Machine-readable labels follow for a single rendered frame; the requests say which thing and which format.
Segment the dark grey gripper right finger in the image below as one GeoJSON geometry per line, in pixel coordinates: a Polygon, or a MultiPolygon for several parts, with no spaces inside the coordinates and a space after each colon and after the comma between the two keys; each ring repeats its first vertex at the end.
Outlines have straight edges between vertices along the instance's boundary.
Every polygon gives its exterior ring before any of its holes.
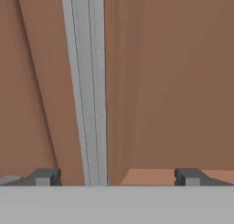
{"type": "Polygon", "coordinates": [[[231,183],[210,177],[197,168],[176,168],[175,169],[176,186],[231,186],[231,183]]]}

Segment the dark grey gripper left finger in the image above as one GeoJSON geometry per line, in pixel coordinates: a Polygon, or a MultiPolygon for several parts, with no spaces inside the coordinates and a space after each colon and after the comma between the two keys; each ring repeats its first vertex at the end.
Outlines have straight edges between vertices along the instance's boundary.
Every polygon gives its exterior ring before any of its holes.
{"type": "Polygon", "coordinates": [[[60,177],[59,168],[38,168],[28,176],[4,176],[0,179],[0,186],[60,186],[60,177]]]}

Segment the light brown cabinet ledge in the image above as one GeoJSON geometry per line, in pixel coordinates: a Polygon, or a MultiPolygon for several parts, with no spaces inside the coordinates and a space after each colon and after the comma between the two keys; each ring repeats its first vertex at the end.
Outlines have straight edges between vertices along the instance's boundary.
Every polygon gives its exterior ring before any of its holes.
{"type": "MultiPolygon", "coordinates": [[[[204,170],[210,177],[234,184],[233,170],[204,170]]],[[[123,179],[124,186],[172,186],[174,169],[131,169],[123,179]]]]}

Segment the brown wooden cabinet door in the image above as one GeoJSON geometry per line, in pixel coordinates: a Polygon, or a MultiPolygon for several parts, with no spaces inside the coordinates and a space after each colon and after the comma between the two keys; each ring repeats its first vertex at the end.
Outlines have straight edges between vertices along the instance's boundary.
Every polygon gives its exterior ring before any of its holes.
{"type": "Polygon", "coordinates": [[[0,0],[0,177],[57,165],[18,0],[0,0]]]}
{"type": "Polygon", "coordinates": [[[19,4],[62,184],[82,186],[84,175],[62,0],[19,0],[19,4]]]}

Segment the brown wooden cabinet side panel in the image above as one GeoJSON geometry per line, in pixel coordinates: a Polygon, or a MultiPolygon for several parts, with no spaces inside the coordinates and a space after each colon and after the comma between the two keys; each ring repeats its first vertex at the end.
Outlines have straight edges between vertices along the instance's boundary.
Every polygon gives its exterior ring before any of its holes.
{"type": "Polygon", "coordinates": [[[108,171],[234,171],[234,0],[105,0],[108,171]]]}

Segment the grey vertical trim strip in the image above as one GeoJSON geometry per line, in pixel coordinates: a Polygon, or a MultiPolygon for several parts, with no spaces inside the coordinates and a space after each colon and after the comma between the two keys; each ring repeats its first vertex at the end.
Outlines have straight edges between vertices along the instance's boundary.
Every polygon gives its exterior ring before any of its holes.
{"type": "Polygon", "coordinates": [[[109,185],[104,0],[62,0],[85,184],[109,185]]]}

